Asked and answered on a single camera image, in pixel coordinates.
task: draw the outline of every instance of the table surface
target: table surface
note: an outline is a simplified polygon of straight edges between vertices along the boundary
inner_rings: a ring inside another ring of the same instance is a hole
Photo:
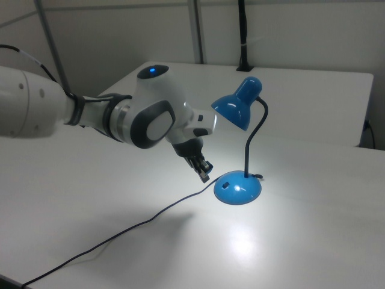
[[[137,73],[153,64],[170,67],[194,108],[207,110],[218,98],[234,93],[245,77],[262,82],[260,96],[269,105],[269,118],[260,132],[276,137],[357,146],[360,143],[373,75],[300,69],[254,68],[238,72],[233,66],[147,62],[110,87],[106,93],[132,94]],[[251,106],[250,126],[263,115]],[[219,129],[238,128],[219,118]]]
[[[247,132],[204,138],[211,178],[243,169]],[[0,275],[23,283],[201,190],[170,144],[89,128],[0,139]],[[383,288],[385,153],[258,133],[252,203],[212,187],[31,288]]]

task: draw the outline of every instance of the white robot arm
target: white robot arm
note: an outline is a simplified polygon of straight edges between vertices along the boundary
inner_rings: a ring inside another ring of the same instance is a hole
[[[142,149],[165,137],[203,182],[209,180],[213,167],[202,155],[201,137],[213,133],[216,116],[187,104],[169,67],[154,65],[141,70],[133,96],[71,96],[54,81],[0,66],[0,136],[47,137],[58,124],[66,123],[90,126]]]

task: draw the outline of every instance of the black cable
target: black cable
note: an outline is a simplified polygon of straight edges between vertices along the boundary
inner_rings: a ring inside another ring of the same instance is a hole
[[[368,122],[368,124],[367,124],[367,127],[371,130],[371,134],[372,134],[372,142],[373,142],[373,149],[375,149],[374,132],[373,132],[372,126],[371,126],[371,124],[370,124],[369,122]]]
[[[32,60],[33,62],[35,62],[36,64],[38,64],[43,70],[44,72],[47,74],[47,76],[52,80],[52,81],[55,81],[56,83],[58,83],[58,81],[55,79],[55,77],[50,73],[50,71],[47,69],[47,67],[41,63],[40,61],[38,61],[36,58],[30,56],[28,53],[26,53],[25,51],[15,47],[15,46],[12,46],[12,45],[6,45],[6,44],[0,44],[0,48],[6,48],[6,49],[11,49],[11,50],[14,50],[18,53],[21,53],[22,55],[26,56],[27,58],[29,58],[30,60]],[[63,89],[65,94],[70,98],[70,99],[73,99],[76,101],[76,96],[74,96],[72,93],[69,93],[67,92],[65,89]]]
[[[259,103],[261,103],[263,105],[265,112],[263,113],[263,117],[260,120],[260,122],[258,123],[257,127],[250,134],[250,136],[248,137],[247,142],[246,142],[246,147],[245,147],[245,178],[248,178],[248,156],[249,156],[248,149],[249,149],[251,140],[253,139],[254,135],[257,133],[259,128],[263,125],[263,123],[265,122],[267,115],[269,113],[269,107],[267,106],[267,103],[265,101],[263,101],[262,98],[260,98],[258,96],[256,101],[258,101]]]
[[[0,44],[0,48],[12,49],[12,50],[15,50],[16,52],[19,52],[19,51],[20,51],[19,48],[14,47],[14,46],[12,46],[12,45],[6,45],[6,44]]]
[[[180,202],[182,202],[182,201],[184,201],[184,200],[186,200],[186,199],[189,199],[189,198],[191,198],[191,197],[197,196],[198,194],[203,193],[208,187],[210,187],[213,183],[215,183],[219,178],[220,178],[220,177],[217,177],[215,180],[213,180],[210,184],[208,184],[208,185],[207,185],[204,189],[202,189],[201,191],[199,191],[199,192],[197,192],[197,193],[194,193],[194,194],[189,194],[188,196],[185,196],[185,197],[181,198],[180,200],[177,200],[175,203],[172,203],[171,205],[165,207],[163,210],[161,210],[160,212],[158,212],[157,214],[155,214],[152,218],[150,218],[150,219],[148,219],[148,220],[146,220],[146,221],[143,221],[143,222],[141,222],[141,223],[137,223],[136,225],[131,226],[130,228],[125,229],[124,231],[119,232],[119,233],[116,234],[116,235],[113,235],[112,237],[110,237],[110,238],[108,238],[107,240],[105,240],[105,241],[99,243],[99,244],[96,245],[95,247],[92,247],[91,249],[89,249],[89,250],[87,250],[87,251],[85,251],[85,252],[83,252],[83,253],[80,253],[80,254],[78,254],[78,255],[72,257],[71,259],[67,260],[66,262],[62,263],[61,265],[57,266],[56,268],[53,268],[52,270],[48,271],[47,273],[42,274],[42,275],[40,275],[39,277],[36,277],[35,279],[32,279],[32,280],[30,280],[30,281],[24,283],[24,284],[22,285],[21,288],[24,289],[27,285],[29,285],[29,284],[31,284],[31,283],[34,283],[34,282],[36,282],[36,281],[38,281],[38,280],[40,280],[40,279],[42,279],[42,278],[44,278],[44,277],[50,275],[51,273],[53,273],[53,272],[59,270],[60,268],[64,267],[65,265],[67,265],[69,262],[71,262],[71,261],[73,261],[73,260],[75,260],[75,259],[77,259],[77,258],[79,258],[79,257],[81,257],[81,256],[83,256],[83,255],[85,255],[85,254],[88,254],[88,253],[92,252],[93,250],[95,250],[96,248],[100,247],[101,245],[104,245],[105,243],[107,243],[107,242],[109,242],[109,241],[112,241],[113,239],[115,239],[115,238],[117,238],[117,237],[123,235],[124,233],[127,233],[128,231],[131,231],[132,229],[135,229],[136,227],[139,227],[139,226],[141,226],[141,225],[150,223],[152,220],[154,220],[155,218],[157,218],[160,214],[162,214],[163,212],[165,212],[165,211],[167,211],[168,209],[172,208],[172,207],[175,206],[176,204],[178,204],[178,203],[180,203]]]

